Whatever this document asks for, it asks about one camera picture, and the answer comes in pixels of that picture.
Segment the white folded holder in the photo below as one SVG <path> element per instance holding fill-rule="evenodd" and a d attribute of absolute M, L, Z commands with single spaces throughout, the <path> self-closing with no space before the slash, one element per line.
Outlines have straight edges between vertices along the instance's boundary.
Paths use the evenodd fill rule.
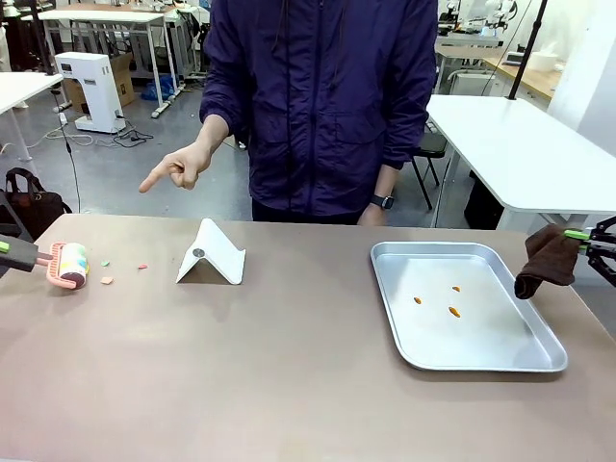
<path fill-rule="evenodd" d="M 209 218 L 201 221 L 196 239 L 184 254 L 177 284 L 201 259 L 205 259 L 231 284 L 240 284 L 244 276 L 245 250 L 238 250 Z"/>

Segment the metal tray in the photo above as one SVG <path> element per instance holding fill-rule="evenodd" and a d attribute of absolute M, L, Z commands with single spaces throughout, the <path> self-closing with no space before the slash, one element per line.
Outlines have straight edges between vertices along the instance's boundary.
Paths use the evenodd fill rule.
<path fill-rule="evenodd" d="M 371 257 L 398 351 L 416 368 L 495 372 L 567 368 L 565 349 L 532 303 L 514 296 L 514 277 L 490 247 L 381 243 L 372 248 Z"/>

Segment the towel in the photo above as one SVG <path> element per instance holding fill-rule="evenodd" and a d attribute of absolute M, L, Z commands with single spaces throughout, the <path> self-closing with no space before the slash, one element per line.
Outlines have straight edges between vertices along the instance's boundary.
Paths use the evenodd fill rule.
<path fill-rule="evenodd" d="M 514 286 L 516 297 L 531 298 L 543 281 L 569 286 L 574 278 L 580 241 L 565 236 L 562 226 L 549 224 L 526 240 L 528 263 Z"/>

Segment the handbag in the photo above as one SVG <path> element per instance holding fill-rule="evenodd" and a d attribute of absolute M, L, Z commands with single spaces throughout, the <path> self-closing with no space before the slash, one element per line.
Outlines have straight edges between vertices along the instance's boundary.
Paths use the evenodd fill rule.
<path fill-rule="evenodd" d="M 25 178 L 28 191 L 23 192 L 17 186 L 17 176 Z M 33 239 L 38 239 L 59 216 L 72 211 L 56 192 L 46 191 L 39 179 L 25 168 L 12 168 L 7 172 L 7 190 L 4 192 L 9 204 L 21 219 Z M 10 217 L 0 213 L 0 222 L 6 223 Z"/>

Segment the black pants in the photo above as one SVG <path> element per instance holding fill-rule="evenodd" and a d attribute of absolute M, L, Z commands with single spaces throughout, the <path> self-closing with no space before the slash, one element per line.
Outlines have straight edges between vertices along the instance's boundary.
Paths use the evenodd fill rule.
<path fill-rule="evenodd" d="M 252 219 L 254 221 L 270 221 L 277 223 L 318 223 L 318 224 L 357 224 L 362 212 L 353 214 L 332 215 L 328 217 L 316 217 L 314 215 L 277 210 L 266 207 L 256 200 L 252 200 Z"/>

